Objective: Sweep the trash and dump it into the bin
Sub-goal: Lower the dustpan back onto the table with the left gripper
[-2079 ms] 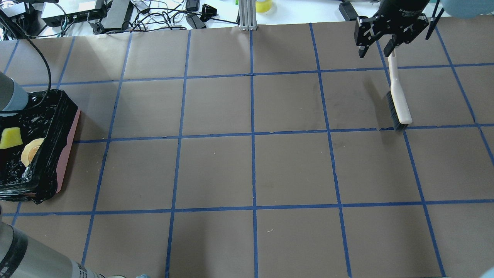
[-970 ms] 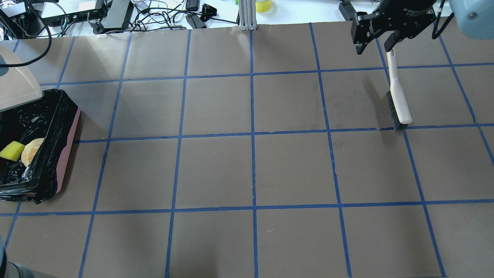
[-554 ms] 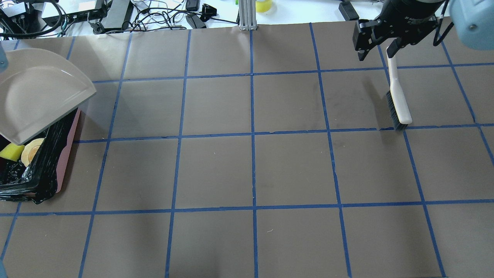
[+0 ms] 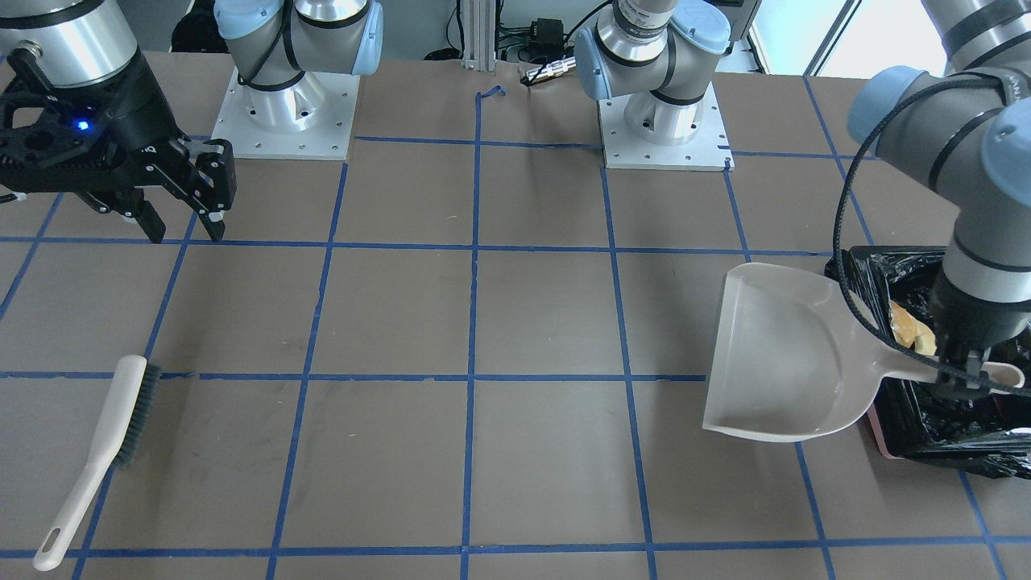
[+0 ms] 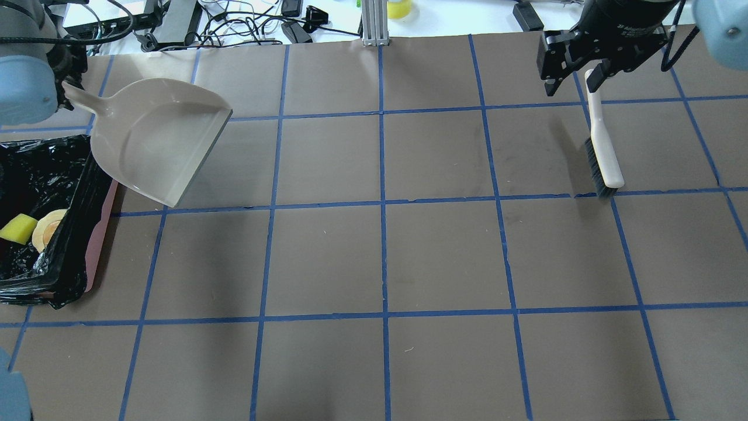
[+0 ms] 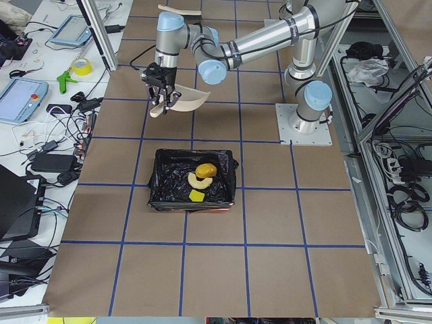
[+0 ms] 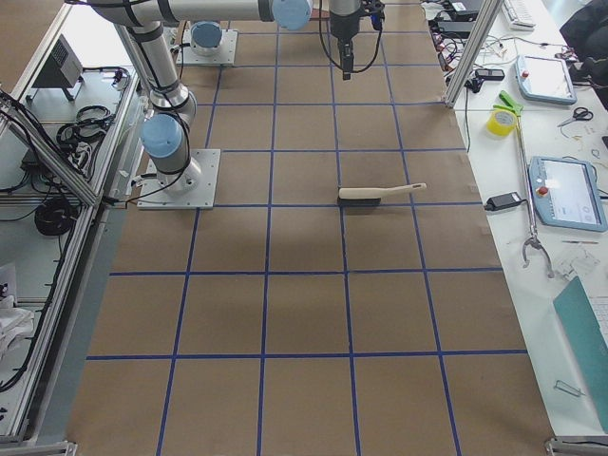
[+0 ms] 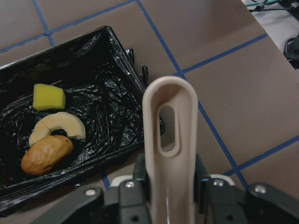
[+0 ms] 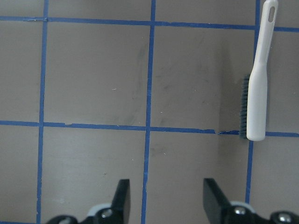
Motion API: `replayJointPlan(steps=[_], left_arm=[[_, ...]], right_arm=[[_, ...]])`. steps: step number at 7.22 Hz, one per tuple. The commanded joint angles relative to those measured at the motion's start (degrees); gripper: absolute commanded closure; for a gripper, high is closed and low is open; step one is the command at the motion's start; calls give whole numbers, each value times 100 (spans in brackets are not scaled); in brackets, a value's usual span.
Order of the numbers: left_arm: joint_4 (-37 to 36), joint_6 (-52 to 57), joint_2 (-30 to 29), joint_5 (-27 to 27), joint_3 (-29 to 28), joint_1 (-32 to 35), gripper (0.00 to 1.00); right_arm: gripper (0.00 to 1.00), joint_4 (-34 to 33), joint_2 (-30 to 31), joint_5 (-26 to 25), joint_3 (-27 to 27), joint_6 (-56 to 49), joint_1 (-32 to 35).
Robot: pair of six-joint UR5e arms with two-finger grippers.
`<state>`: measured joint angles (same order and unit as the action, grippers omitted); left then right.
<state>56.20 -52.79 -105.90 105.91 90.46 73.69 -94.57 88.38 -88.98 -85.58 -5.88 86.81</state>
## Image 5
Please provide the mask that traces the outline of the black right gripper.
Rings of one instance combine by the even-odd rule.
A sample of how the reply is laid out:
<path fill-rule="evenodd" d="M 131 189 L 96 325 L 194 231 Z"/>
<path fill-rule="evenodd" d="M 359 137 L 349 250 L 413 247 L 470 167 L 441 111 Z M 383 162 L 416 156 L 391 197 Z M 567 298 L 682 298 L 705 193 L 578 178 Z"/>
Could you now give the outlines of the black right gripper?
<path fill-rule="evenodd" d="M 587 82 L 590 92 L 621 71 L 638 69 L 665 45 L 663 19 L 669 13 L 668 1 L 585 1 L 571 29 L 541 34 L 538 70 L 546 95 L 554 96 L 569 75 L 591 61 L 598 64 Z"/>

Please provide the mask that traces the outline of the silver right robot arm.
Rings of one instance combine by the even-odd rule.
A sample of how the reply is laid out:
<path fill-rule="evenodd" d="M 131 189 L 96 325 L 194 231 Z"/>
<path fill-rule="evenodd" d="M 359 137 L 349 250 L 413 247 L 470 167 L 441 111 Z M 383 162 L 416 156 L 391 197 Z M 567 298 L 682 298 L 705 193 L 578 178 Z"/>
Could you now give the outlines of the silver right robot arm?
<path fill-rule="evenodd" d="M 724 67 L 746 70 L 745 1 L 695 1 L 695 26 L 678 48 L 673 44 L 684 1 L 585 1 L 580 18 L 567 31 L 544 31 L 536 59 L 547 96 L 569 75 L 591 61 L 596 66 L 587 88 L 596 92 L 619 74 L 630 74 L 662 53 L 660 69 L 671 70 L 694 39 L 703 35 L 708 53 Z"/>

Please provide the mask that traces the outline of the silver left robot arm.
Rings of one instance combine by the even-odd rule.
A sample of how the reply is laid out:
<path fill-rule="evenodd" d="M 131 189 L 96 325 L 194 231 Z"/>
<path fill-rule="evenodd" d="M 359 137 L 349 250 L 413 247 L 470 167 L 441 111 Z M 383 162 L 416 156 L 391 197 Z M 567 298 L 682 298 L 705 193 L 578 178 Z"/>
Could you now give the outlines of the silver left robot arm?
<path fill-rule="evenodd" d="M 30 125 L 72 111 L 62 83 L 82 88 L 83 46 L 68 44 L 44 2 L 2 2 L 1 122 Z"/>

